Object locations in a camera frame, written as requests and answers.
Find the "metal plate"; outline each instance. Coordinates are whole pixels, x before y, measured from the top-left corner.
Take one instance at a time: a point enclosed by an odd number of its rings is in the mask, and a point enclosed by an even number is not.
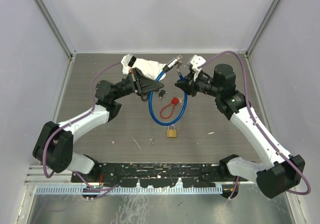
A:
[[[166,63],[175,54],[137,54],[136,57]],[[202,54],[206,60],[212,54]],[[92,105],[89,92],[91,80],[107,66],[119,62],[123,54],[77,54],[71,77],[65,91],[58,121],[65,121],[86,111]],[[190,54],[182,54],[184,64]],[[241,67],[230,54],[220,57],[204,69],[213,74],[215,65],[225,63],[233,67],[237,74],[236,84],[243,92]],[[182,65],[182,74],[188,69]],[[116,66],[101,75],[98,80],[118,82],[123,78],[122,66]],[[160,119],[162,107],[171,102],[173,97],[182,97],[183,92],[174,86],[178,75],[173,69],[163,80],[167,92],[162,100],[155,94],[153,108]],[[252,81],[249,79],[249,100],[261,118]],[[199,93],[189,97],[187,109],[176,123],[177,138],[167,138],[167,128],[156,124],[150,117],[148,102],[132,94],[118,100],[122,108],[111,122],[101,125],[81,137],[74,146],[74,151],[89,155],[99,162],[153,162],[153,163],[218,163],[220,159],[231,154],[259,161],[259,157],[245,136],[221,114],[215,99]],[[179,114],[181,105],[177,105],[173,118]]]
[[[257,186],[239,186],[229,201],[220,195],[35,195],[28,224],[291,224],[286,194],[268,199]]]

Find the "debris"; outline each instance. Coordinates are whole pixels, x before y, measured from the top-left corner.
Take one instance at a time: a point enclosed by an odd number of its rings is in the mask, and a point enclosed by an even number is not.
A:
[[[150,138],[150,142],[149,142],[149,145],[150,145],[150,146],[153,146],[153,145],[155,144],[155,143],[154,143],[154,140],[155,140],[155,139]]]
[[[141,148],[140,148],[140,146],[139,146],[138,142],[137,142],[133,137],[131,137],[131,138],[132,138],[132,140],[134,140],[134,142],[137,144],[138,148],[139,148],[139,149],[140,149],[140,151],[141,151]]]

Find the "key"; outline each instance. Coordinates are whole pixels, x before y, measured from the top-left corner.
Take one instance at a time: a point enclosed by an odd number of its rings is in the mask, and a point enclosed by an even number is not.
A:
[[[167,94],[167,93],[171,93],[171,92],[166,92],[165,90],[161,90],[160,92],[159,92],[159,98],[160,98],[160,100],[162,101],[162,98],[163,98],[163,96],[165,95],[165,94]]]
[[[180,102],[181,106],[182,106],[182,101],[183,100],[184,100],[184,97],[179,98],[179,102]]]

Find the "padlock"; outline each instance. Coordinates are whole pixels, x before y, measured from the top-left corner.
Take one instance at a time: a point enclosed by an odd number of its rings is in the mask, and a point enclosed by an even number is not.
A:
[[[168,130],[166,130],[166,137],[167,138],[177,138],[177,130],[174,125],[168,126]]]

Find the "blue cable loop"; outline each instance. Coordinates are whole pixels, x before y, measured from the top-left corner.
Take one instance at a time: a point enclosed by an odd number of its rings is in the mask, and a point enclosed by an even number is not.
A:
[[[157,82],[159,82],[159,80],[161,79],[161,77],[165,74],[164,71],[162,71],[158,77],[155,79]],[[183,80],[184,77],[182,75],[179,75],[180,79]],[[183,102],[183,106],[182,106],[182,109],[181,109],[181,112],[180,114],[176,117],[176,119],[174,119],[173,121],[170,121],[170,122],[162,122],[162,121],[159,121],[156,116],[155,116],[155,113],[154,113],[154,110],[153,110],[153,107],[152,107],[152,97],[154,95],[154,92],[151,91],[150,94],[149,94],[149,100],[148,100],[148,105],[149,105],[149,112],[150,112],[150,115],[152,117],[152,119],[158,123],[159,125],[161,126],[170,126],[170,125],[173,125],[175,124],[177,121],[180,120],[180,118],[183,116],[183,114],[185,113],[185,110],[187,108],[187,102],[188,102],[188,95],[187,93],[185,92],[184,93],[184,102]]]

